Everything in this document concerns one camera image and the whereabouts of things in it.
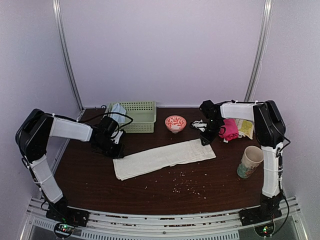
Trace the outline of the white towel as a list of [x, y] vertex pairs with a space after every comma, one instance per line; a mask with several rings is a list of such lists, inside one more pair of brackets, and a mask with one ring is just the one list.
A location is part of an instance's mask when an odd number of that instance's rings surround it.
[[115, 176], [124, 181], [166, 167], [195, 163], [216, 158], [210, 145], [194, 139], [134, 153], [113, 160]]

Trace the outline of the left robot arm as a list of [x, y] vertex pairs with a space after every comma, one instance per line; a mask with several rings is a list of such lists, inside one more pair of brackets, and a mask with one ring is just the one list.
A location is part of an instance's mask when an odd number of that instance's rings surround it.
[[91, 124], [92, 118], [76, 120], [34, 108], [15, 134], [25, 167], [48, 202], [48, 211], [61, 222], [69, 221], [72, 211], [48, 161], [50, 144], [52, 139], [75, 140], [90, 144], [109, 158], [122, 158], [124, 147], [120, 138], [124, 132], [120, 124], [106, 113], [99, 117], [100, 122]]

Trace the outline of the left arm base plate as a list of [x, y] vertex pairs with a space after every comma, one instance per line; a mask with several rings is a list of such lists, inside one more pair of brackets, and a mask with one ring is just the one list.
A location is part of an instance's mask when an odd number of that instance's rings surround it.
[[65, 213], [61, 213], [50, 208], [45, 214], [45, 217], [48, 219], [66, 223], [75, 227], [86, 227], [89, 216], [90, 213], [88, 211], [75, 208], [68, 208]]

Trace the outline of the light blue towel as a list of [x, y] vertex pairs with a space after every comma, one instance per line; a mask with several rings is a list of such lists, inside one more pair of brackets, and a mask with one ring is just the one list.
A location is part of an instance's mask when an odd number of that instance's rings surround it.
[[118, 124], [124, 124], [126, 121], [126, 109], [120, 105], [119, 102], [114, 103], [110, 109], [111, 114], [109, 115]]

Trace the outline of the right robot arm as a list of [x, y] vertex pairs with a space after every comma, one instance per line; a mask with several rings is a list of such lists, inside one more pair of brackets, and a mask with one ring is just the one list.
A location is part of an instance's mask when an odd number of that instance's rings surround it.
[[239, 102], [203, 101], [199, 107], [208, 119], [204, 132], [200, 133], [201, 144], [206, 146], [218, 136], [225, 119], [241, 119], [253, 123], [255, 138], [263, 152], [264, 179], [260, 206], [256, 210], [259, 220], [275, 216], [283, 198], [283, 149], [286, 126], [273, 100]]

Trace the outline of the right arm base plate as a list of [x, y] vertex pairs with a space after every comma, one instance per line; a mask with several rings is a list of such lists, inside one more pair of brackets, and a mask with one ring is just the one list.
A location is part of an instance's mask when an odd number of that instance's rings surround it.
[[276, 209], [272, 213], [263, 213], [260, 207], [244, 208], [239, 211], [242, 226], [255, 225], [282, 216], [281, 210]]

